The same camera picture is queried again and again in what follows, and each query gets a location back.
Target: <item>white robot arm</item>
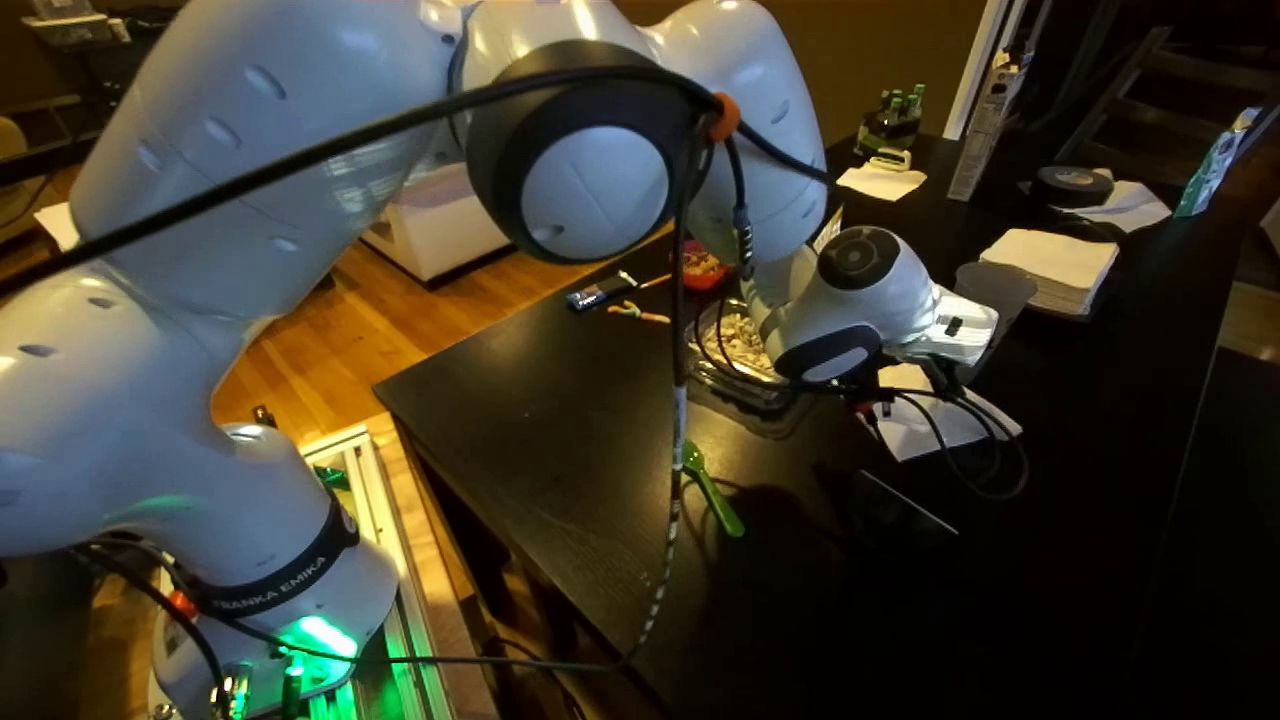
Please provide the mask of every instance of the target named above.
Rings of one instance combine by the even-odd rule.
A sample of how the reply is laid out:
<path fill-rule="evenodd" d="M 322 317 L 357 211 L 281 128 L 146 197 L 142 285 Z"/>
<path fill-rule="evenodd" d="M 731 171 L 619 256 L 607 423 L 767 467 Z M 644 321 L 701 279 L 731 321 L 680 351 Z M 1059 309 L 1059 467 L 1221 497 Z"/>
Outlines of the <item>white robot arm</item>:
<path fill-rule="evenodd" d="M 690 189 L 690 226 L 737 261 L 744 200 L 756 294 L 806 323 L 778 351 L 829 337 L 842 309 L 826 304 L 826 321 L 794 309 L 807 294 L 794 279 L 816 267 L 807 237 L 829 189 L 760 148 L 741 152 L 741 171 L 719 152 L 696 175 L 705 148 L 694 128 L 707 106 L 657 80 L 737 95 L 760 135 L 821 171 L 807 88 L 774 16 L 750 0 L 696 0 L 657 29 L 630 24 L 607 0 L 192 0 L 77 175 L 74 218 L 94 243 L 334 135 L 556 73 L 570 80 L 367 141 L 10 298 L 0 554 L 100 533 L 155 538 L 206 607 L 219 673 L 248 679 L 248 716 L 281 705 L 288 666 L 226 620 L 353 656 L 396 596 L 394 563 L 348 526 L 281 431 L 215 426 L 210 397 L 419 160 L 465 152 L 489 211 L 551 261 L 631 249 L 686 209 Z M 821 376 L 864 357 L 821 351 L 821 364 L 806 361 Z M 311 662 L 299 693 L 346 673 L 346 659 Z M 176 629 L 162 632 L 155 674 L 176 707 L 206 707 L 213 673 Z"/>

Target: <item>black tabletop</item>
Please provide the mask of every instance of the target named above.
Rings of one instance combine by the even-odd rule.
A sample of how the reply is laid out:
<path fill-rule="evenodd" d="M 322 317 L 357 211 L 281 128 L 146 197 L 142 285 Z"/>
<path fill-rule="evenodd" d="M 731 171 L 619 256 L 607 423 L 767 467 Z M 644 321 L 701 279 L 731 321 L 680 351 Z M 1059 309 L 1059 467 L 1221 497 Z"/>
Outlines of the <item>black tabletop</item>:
<path fill-rule="evenodd" d="M 844 197 L 844 218 L 901 226 L 953 279 L 1017 200 L 977 211 L 939 184 L 943 164 L 904 202 Z M 686 493 L 641 679 L 674 716 L 1064 716 L 1111 699 L 1245 226 L 1248 211 L 1221 202 L 1141 233 L 1089 323 L 1014 323 L 977 376 L 1025 423 L 1029 493 L 1010 502 L 977 499 L 939 461 L 894 467 L 835 397 L 756 420 L 696 392 L 694 441 L 750 533 L 719 536 Z M 652 277 L 666 252 L 619 265 Z M 661 582 L 667 351 L 666 323 L 545 298 L 377 388 L 431 474 L 618 648 Z"/>

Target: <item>white box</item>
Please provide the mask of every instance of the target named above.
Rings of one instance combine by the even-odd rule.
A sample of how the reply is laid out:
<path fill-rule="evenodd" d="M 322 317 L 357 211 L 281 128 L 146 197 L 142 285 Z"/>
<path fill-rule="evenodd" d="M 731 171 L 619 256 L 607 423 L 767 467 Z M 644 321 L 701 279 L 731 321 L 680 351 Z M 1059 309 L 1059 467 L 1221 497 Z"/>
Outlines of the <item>white box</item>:
<path fill-rule="evenodd" d="M 365 239 L 417 279 L 438 279 L 508 249 L 508 237 L 489 218 L 465 164 L 411 171 Z"/>

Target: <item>wire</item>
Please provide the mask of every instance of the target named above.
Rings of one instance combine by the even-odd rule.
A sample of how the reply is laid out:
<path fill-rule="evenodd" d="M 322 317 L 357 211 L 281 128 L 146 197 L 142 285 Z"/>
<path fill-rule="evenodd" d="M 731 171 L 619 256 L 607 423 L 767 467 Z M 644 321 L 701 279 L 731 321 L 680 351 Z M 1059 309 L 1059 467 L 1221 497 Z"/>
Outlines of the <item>wire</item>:
<path fill-rule="evenodd" d="M 750 226 L 750 178 L 744 178 L 744 156 L 737 152 L 737 141 L 723 141 L 727 171 L 731 171 L 731 233 L 737 233 L 737 252 L 741 252 L 741 277 L 756 277 L 756 256 L 753 256 L 753 226 Z"/>
<path fill-rule="evenodd" d="M 377 143 L 386 135 L 396 135 L 396 132 L 419 128 L 419 124 L 438 124 L 438 120 L 449 120 L 456 110 L 468 110 L 468 106 L 479 106 L 479 105 L 498 105 L 498 98 L 521 95 L 521 91 L 540 91 L 540 88 L 556 88 L 556 82 L 585 82 L 585 80 L 667 82 L 674 91 L 690 95 L 705 110 L 719 106 L 719 98 L 707 88 L 694 82 L 690 75 L 666 73 L 657 63 L 641 63 L 641 66 L 587 66 L 585 63 L 585 66 L 556 66 L 556 73 L 545 73 L 545 75 L 498 80 L 498 82 L 483 82 L 483 88 L 473 88 L 473 91 L 460 91 L 460 95 L 449 95 L 449 98 L 438 98 L 438 105 L 425 105 L 425 106 L 365 124 L 365 128 L 346 132 L 337 141 L 299 148 L 299 152 L 294 152 L 283 160 L 274 160 L 274 164 L 264 164 L 258 171 L 234 175 L 234 178 L 226 178 L 215 189 L 206 189 L 206 191 L 198 191 L 198 197 L 189 197 L 189 200 L 180 200 L 173 209 L 162 209 L 162 211 L 152 211 L 146 218 L 126 225 L 117 233 L 90 237 L 74 252 L 62 252 L 62 256 L 53 256 L 45 265 L 31 265 L 31 267 L 14 272 L 10 279 L 0 279 L 0 294 L 21 292 L 21 289 L 30 289 L 30 285 L 36 285 L 36 279 L 45 279 L 53 272 L 63 272 L 63 267 L 90 265 L 96 256 L 110 256 L 117 249 L 142 243 L 152 233 L 166 233 L 166 226 L 173 226 L 180 218 L 213 211 L 213 209 L 219 209 L 219 202 L 227 202 L 238 197 L 248 197 L 258 189 L 264 189 L 264 184 L 276 184 L 276 178 L 283 178 L 294 171 L 304 171 L 304 166 L 311 166 L 322 160 L 334 160 L 342 152 L 357 152 L 357 148 Z"/>
<path fill-rule="evenodd" d="M 513 638 L 513 637 L 498 637 L 498 638 L 499 638 L 504 648 L 524 650 L 524 656 L 537 656 L 530 642 L 521 642 L 521 638 Z M 585 705 L 570 693 L 570 683 L 563 683 L 556 673 L 540 673 L 540 674 L 547 674 L 547 679 L 556 683 L 562 705 L 563 705 L 570 716 L 587 716 Z"/>
<path fill-rule="evenodd" d="M 705 304 L 705 309 L 696 312 L 696 321 L 694 321 L 694 349 L 696 349 L 696 357 L 701 357 L 705 364 L 714 364 L 718 372 L 723 372 L 723 376 L 753 381 L 753 376 L 741 372 L 741 364 L 731 361 L 719 323 L 723 323 L 723 298 Z"/>
<path fill-rule="evenodd" d="M 686 202 L 690 202 L 690 189 L 696 189 L 701 171 L 694 166 L 696 156 L 680 156 L 680 166 L 677 166 L 677 239 L 686 237 Z M 680 309 L 686 309 L 686 285 L 677 279 L 674 285 L 674 333 L 680 326 Z M 677 388 L 677 426 L 674 426 L 674 461 L 677 452 L 686 449 L 690 441 L 690 420 L 680 410 L 690 410 L 690 388 L 686 388 L 686 351 L 680 342 L 674 342 L 674 388 Z M 631 662 L 631 656 L 652 638 L 652 629 L 661 620 L 661 607 L 666 607 L 666 596 L 667 596 L 667 582 L 674 582 L 674 563 L 677 563 L 677 538 L 680 538 L 680 521 L 686 521 L 686 497 L 680 497 L 680 478 L 686 478 L 686 467 L 674 467 L 674 493 L 667 493 L 667 533 L 666 533 L 666 551 L 661 551 L 661 575 L 652 582 L 652 604 L 644 611 L 644 622 L 631 638 L 630 650 L 619 650 L 618 659 L 545 659 L 545 656 L 386 656 L 386 662 L 498 662 L 498 666 L 537 666 L 537 673 L 619 673 Z M 148 545 L 128 545 L 136 551 L 148 551 L 176 582 L 180 582 L 180 572 L 176 563 L 166 554 L 166 551 L 152 551 Z M 234 615 L 219 615 L 219 611 L 210 611 L 213 620 L 227 622 L 234 632 L 243 632 L 276 650 L 299 650 L 299 656 L 322 656 L 322 659 L 346 659 L 346 662 L 357 662 L 357 656 L 342 656 L 342 650 L 325 650 L 325 648 L 309 648 L 309 642 L 294 642 L 294 638 L 281 638 L 274 632 L 259 632 L 243 620 L 234 620 Z"/>
<path fill-rule="evenodd" d="M 110 566 L 117 572 L 128 587 L 146 591 L 155 607 L 166 607 L 166 615 L 189 632 L 189 638 L 198 642 L 210 674 L 213 674 L 213 711 L 215 716 L 234 716 L 234 696 L 227 696 L 227 674 L 226 662 L 215 659 L 210 637 L 136 566 L 121 563 L 114 551 L 96 548 L 96 545 L 80 545 L 74 548 L 74 554 L 80 554 L 94 566 Z"/>
<path fill-rule="evenodd" d="M 983 474 L 971 474 L 961 467 L 955 461 L 955 449 L 948 445 L 943 426 L 937 423 L 937 415 L 920 403 L 920 397 L 932 397 L 932 398 L 943 398 L 961 410 L 969 410 L 983 431 L 987 441 L 995 441 L 995 461 L 987 462 Z M 1025 489 L 1029 489 L 1029 455 L 1022 449 L 1022 441 L 980 403 L 966 398 L 966 397 L 937 397 L 937 392 L 895 392 L 895 398 L 914 403 L 920 410 L 920 420 L 929 423 L 948 472 L 980 499 L 1017 499 Z M 1000 445 L 1010 441 L 1010 449 L 1017 452 L 1022 467 L 1017 467 L 1017 478 L 1010 489 L 994 489 L 1000 474 L 1005 474 L 1005 452 Z"/>
<path fill-rule="evenodd" d="M 696 197 L 696 191 L 707 184 L 707 175 L 714 175 L 718 143 L 705 143 L 705 148 L 707 148 L 707 152 L 705 152 L 705 160 L 701 160 L 701 166 L 696 166 L 696 178 L 694 178 L 690 197 Z"/>
<path fill-rule="evenodd" d="M 790 171 L 807 175 L 829 189 L 835 184 L 833 171 L 796 160 L 794 152 L 783 152 L 767 135 L 760 135 L 753 124 L 741 124 L 741 135 L 753 141 L 767 160 L 783 164 Z"/>
<path fill-rule="evenodd" d="M 148 599 L 155 599 L 166 611 L 176 611 L 176 607 L 168 604 L 168 596 L 155 591 L 152 578 L 136 575 L 128 563 L 121 563 L 114 551 L 103 551 L 103 545 L 148 554 L 152 563 L 162 563 L 162 566 L 168 572 L 168 578 L 173 578 L 176 587 L 184 587 L 184 572 L 176 572 L 176 563 L 173 563 L 166 551 L 155 551 L 155 548 L 148 548 L 148 545 L 142 545 L 142 538 L 96 538 L 96 545 L 86 545 L 86 548 L 80 548 L 94 563 L 126 575 L 132 587 L 142 587 L 142 591 L 146 591 Z M 342 659 L 342 662 L 357 662 L 357 659 L 361 659 L 361 656 L 342 656 L 342 650 L 329 650 L 329 648 L 309 648 L 309 642 L 281 638 L 281 637 L 274 637 L 274 632 L 259 632 L 259 629 L 238 620 L 238 615 L 219 615 L 219 611 L 206 611 L 206 615 L 219 620 L 226 629 L 234 629 L 234 632 L 239 632 L 239 637 L 259 638 L 259 642 L 270 642 L 270 648 L 276 648 L 276 650 L 298 650 L 298 656 L 318 656 L 318 659 Z M 206 662 L 215 666 L 215 674 L 219 674 L 219 659 L 215 659 L 213 642 L 206 638 L 206 632 L 202 632 L 189 615 L 176 615 L 176 622 L 184 622 L 184 629 L 192 632 Z M 513 666 L 537 666 L 537 673 L 618 673 L 618 666 L 626 666 L 626 659 L 545 659 L 545 656 L 532 656 L 532 650 L 530 650 L 530 659 L 517 659 L 517 656 L 386 656 L 386 662 L 513 662 Z"/>

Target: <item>green light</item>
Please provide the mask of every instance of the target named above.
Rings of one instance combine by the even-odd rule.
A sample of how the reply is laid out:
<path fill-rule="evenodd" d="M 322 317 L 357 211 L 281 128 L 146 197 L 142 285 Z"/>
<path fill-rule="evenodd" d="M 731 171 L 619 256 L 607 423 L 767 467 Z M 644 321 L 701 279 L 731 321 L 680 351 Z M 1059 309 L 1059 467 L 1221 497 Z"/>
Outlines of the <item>green light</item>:
<path fill-rule="evenodd" d="M 298 674 L 299 693 L 325 693 L 353 674 L 357 659 L 357 638 L 329 622 L 325 615 L 299 615 L 281 632 L 283 656 L 294 659 L 283 673 Z"/>
<path fill-rule="evenodd" d="M 227 679 L 227 699 L 234 699 L 227 716 L 248 720 L 248 674 Z"/>
<path fill-rule="evenodd" d="M 329 650 L 357 656 L 357 638 L 348 632 L 334 629 L 325 615 L 304 615 L 298 622 L 299 622 L 299 632 L 322 638 Z"/>

